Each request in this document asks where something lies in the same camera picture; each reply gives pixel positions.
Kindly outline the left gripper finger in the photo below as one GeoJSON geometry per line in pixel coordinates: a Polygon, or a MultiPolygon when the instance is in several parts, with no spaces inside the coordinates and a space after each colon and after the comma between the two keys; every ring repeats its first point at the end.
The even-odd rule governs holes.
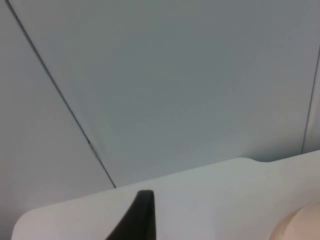
{"type": "Polygon", "coordinates": [[[155,240],[156,238],[155,195],[152,190],[140,190],[107,239],[155,240]]]}

